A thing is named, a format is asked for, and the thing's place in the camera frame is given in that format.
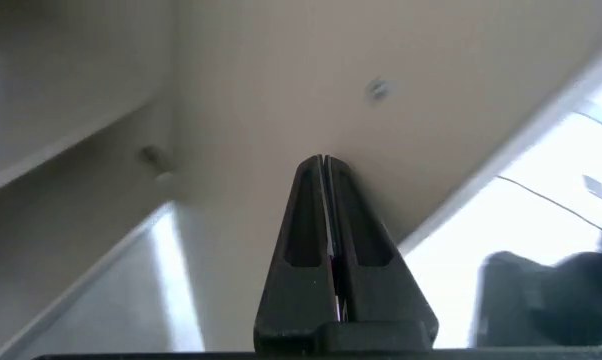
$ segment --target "black plastic part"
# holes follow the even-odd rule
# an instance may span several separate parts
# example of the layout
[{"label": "black plastic part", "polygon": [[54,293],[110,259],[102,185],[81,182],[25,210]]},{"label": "black plastic part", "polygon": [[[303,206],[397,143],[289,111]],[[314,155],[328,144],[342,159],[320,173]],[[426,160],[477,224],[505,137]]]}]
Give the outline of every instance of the black plastic part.
[{"label": "black plastic part", "polygon": [[337,321],[322,172],[314,156],[294,177],[254,324],[259,353],[314,352],[314,332]]},{"label": "black plastic part", "polygon": [[[421,323],[431,348],[438,321],[401,254],[359,191],[350,167],[326,157],[348,322]],[[412,334],[421,339],[421,334]]]},{"label": "black plastic part", "polygon": [[425,351],[437,329],[348,165],[301,163],[255,321],[257,353]]},{"label": "black plastic part", "polygon": [[365,321],[329,323],[317,331],[320,354],[406,353],[432,347],[422,322]]},{"label": "black plastic part", "polygon": [[556,267],[496,253],[482,283],[476,346],[602,345],[602,253]]},{"label": "black plastic part", "polygon": [[167,353],[51,355],[36,360],[602,360],[602,347],[460,349],[423,353],[375,354],[354,352],[319,356],[263,356],[255,353]]}]

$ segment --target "cable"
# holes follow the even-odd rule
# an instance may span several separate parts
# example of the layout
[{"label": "cable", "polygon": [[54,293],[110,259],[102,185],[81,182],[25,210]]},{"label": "cable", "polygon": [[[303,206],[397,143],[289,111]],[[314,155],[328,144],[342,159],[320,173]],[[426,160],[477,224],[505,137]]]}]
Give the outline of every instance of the cable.
[{"label": "cable", "polygon": [[543,194],[540,194],[540,193],[538,193],[538,192],[536,192],[536,191],[534,191],[534,190],[530,189],[529,187],[527,187],[527,186],[525,186],[525,185],[521,184],[520,182],[518,182],[518,181],[516,181],[516,180],[512,180],[512,179],[510,179],[510,178],[507,178],[507,177],[505,177],[505,176],[501,176],[501,175],[497,175],[497,176],[495,176],[495,178],[497,178],[497,179],[501,179],[501,180],[504,180],[504,181],[507,181],[507,182],[509,182],[509,183],[512,183],[512,184],[514,184],[514,185],[517,185],[518,187],[520,187],[520,188],[522,188],[522,189],[524,189],[524,190],[526,190],[526,191],[530,192],[531,194],[534,194],[534,195],[536,195],[536,196],[538,196],[538,197],[540,197],[540,198],[542,198],[542,199],[544,199],[544,200],[546,200],[546,201],[549,201],[549,202],[553,203],[554,205],[556,205],[556,206],[560,207],[561,209],[563,209],[563,210],[565,210],[565,211],[567,211],[567,212],[571,213],[572,215],[574,215],[574,216],[578,217],[579,219],[581,219],[581,220],[585,221],[586,223],[590,224],[591,226],[594,226],[595,228],[599,229],[599,231],[601,231],[601,232],[602,232],[602,227],[601,227],[601,226],[599,226],[599,225],[595,224],[594,222],[592,222],[592,221],[590,221],[590,220],[586,219],[586,218],[585,218],[583,215],[581,215],[581,214],[577,213],[576,211],[574,211],[574,210],[570,209],[569,207],[567,207],[567,206],[565,206],[565,205],[559,204],[558,202],[556,202],[556,201],[554,201],[554,200],[550,199],[549,197],[547,197],[547,196],[545,196],[545,195],[543,195]]}]

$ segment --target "bright light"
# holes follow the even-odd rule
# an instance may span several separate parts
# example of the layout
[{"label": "bright light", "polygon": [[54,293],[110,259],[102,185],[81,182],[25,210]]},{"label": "bright light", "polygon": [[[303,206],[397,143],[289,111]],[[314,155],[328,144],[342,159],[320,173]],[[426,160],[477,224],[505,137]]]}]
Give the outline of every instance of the bright light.
[{"label": "bright light", "polygon": [[172,351],[204,351],[190,275],[174,217],[174,211],[169,211],[152,227],[166,325],[171,335]]}]

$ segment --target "screw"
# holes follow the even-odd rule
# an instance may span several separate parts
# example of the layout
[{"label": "screw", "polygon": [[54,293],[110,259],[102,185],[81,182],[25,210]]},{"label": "screw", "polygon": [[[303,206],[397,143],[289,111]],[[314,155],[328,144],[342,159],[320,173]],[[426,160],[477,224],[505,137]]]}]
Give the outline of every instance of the screw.
[{"label": "screw", "polygon": [[381,78],[376,78],[368,85],[367,90],[372,100],[381,101],[390,93],[390,84]]}]

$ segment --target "white wall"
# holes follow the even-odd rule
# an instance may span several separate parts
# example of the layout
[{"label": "white wall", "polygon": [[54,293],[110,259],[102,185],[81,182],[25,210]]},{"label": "white wall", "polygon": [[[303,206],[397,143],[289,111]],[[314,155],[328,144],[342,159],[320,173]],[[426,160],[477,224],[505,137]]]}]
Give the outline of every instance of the white wall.
[{"label": "white wall", "polygon": [[[247,350],[297,164],[348,161],[399,239],[602,49],[602,0],[198,0],[177,155],[206,349]],[[375,77],[391,95],[372,105]]]}]

